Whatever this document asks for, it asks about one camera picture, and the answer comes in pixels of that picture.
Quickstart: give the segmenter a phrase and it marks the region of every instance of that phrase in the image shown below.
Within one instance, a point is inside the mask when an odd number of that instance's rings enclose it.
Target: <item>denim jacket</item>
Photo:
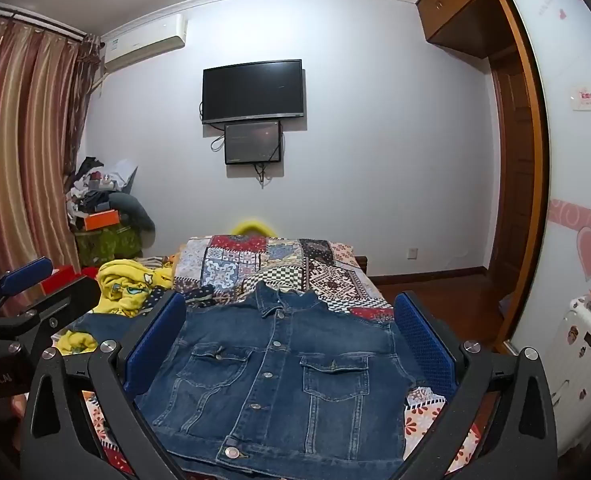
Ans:
[[[394,322],[260,282],[243,303],[189,308],[138,404],[185,469],[384,480],[402,465],[405,398],[420,381]]]

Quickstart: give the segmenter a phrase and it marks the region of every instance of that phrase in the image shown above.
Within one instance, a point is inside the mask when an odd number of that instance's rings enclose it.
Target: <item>air conditioner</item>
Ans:
[[[187,20],[173,14],[125,32],[107,44],[104,64],[115,72],[158,54],[182,48],[187,39]]]

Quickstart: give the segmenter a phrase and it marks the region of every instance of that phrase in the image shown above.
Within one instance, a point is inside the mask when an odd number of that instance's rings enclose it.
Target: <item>blue gripper pad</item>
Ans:
[[[413,352],[431,390],[451,401],[457,390],[455,364],[440,339],[406,294],[393,304],[395,323]]]
[[[175,292],[125,361],[123,389],[133,400],[144,394],[160,369],[187,315],[184,297]]]
[[[15,296],[46,280],[53,270],[54,266],[48,258],[33,260],[24,267],[7,274],[0,284],[0,291],[6,296]]]

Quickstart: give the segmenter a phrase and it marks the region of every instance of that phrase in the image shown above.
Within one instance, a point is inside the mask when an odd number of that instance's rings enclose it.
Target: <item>wall-mounted monitor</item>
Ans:
[[[304,116],[302,60],[209,68],[202,78],[202,122]]]
[[[224,126],[225,164],[280,162],[280,122],[232,123]]]

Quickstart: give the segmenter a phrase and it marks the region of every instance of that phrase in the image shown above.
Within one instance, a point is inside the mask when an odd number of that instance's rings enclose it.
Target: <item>wooden door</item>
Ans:
[[[525,74],[517,52],[492,60],[500,118],[501,174],[489,275],[505,294],[517,283],[533,207],[533,122]]]

